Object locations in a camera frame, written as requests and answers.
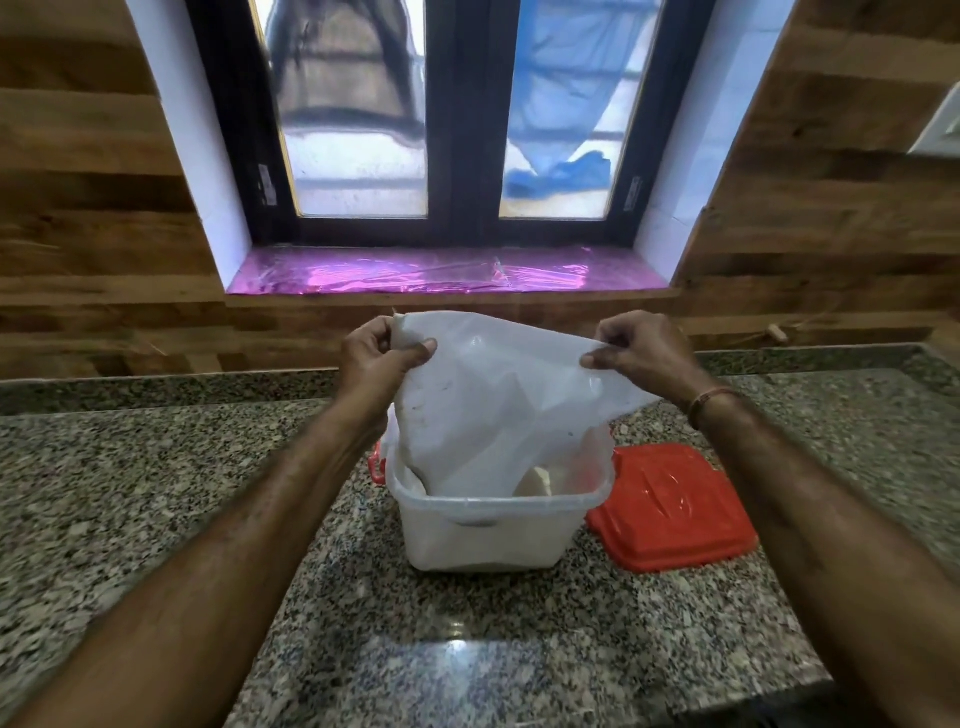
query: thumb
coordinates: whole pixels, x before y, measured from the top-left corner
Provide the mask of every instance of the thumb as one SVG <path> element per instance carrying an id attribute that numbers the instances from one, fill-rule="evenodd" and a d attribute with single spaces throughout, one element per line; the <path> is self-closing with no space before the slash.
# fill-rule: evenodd
<path id="1" fill-rule="evenodd" d="M 580 357 L 580 366 L 584 369 L 613 369 L 619 371 L 625 363 L 626 355 L 626 349 L 606 347 L 595 352 L 585 353 Z"/>
<path id="2" fill-rule="evenodd" d="M 395 349 L 387 352 L 385 356 L 392 358 L 398 368 L 406 374 L 411 369 L 416 369 L 430 361 L 430 357 L 433 356 L 433 352 L 436 350 L 437 340 L 426 339 L 419 344 L 413 344 L 404 349 Z"/>

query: window hinge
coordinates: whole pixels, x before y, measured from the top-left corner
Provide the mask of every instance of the window hinge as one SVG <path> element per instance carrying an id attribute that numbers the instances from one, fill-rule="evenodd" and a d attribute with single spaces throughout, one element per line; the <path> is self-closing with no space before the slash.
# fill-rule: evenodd
<path id="1" fill-rule="evenodd" d="M 634 177 L 630 182 L 630 192 L 627 193 L 627 204 L 623 206 L 624 212 L 633 212 L 636 207 L 636 198 L 640 196 L 640 189 L 643 187 L 643 180 L 640 177 Z"/>
<path id="2" fill-rule="evenodd" d="M 276 189 L 270 179 L 270 168 L 266 164 L 258 164 L 257 166 L 260 168 L 260 181 L 263 182 L 261 185 L 263 200 L 267 207 L 276 207 Z"/>

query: window frame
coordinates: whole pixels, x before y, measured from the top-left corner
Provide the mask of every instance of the window frame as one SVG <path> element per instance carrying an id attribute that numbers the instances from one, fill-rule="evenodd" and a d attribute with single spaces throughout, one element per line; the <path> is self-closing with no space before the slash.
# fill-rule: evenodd
<path id="1" fill-rule="evenodd" d="M 254 245 L 632 247 L 715 0 L 663 0 L 609 213 L 596 221 L 499 217 L 520 2 L 424 0 L 427 217 L 347 218 L 298 215 L 252 11 L 186 0 Z"/>

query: forearm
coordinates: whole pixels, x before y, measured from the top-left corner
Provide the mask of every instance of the forearm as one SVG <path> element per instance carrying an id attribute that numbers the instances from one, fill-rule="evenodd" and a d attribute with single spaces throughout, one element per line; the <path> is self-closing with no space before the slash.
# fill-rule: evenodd
<path id="1" fill-rule="evenodd" d="M 835 676 L 903 724 L 960 710 L 960 589 L 944 567 L 743 399 L 708 401 L 700 427 Z"/>
<path id="2" fill-rule="evenodd" d="M 12 726 L 203 726 L 227 717 L 369 433 L 337 405 L 91 630 Z"/>

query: pink plastic sheet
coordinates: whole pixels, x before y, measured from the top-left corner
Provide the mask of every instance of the pink plastic sheet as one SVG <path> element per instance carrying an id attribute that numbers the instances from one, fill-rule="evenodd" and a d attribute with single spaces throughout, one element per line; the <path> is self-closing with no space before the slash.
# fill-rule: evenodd
<path id="1" fill-rule="evenodd" d="M 254 248 L 228 293 L 530 293 L 666 288 L 620 248 Z"/>

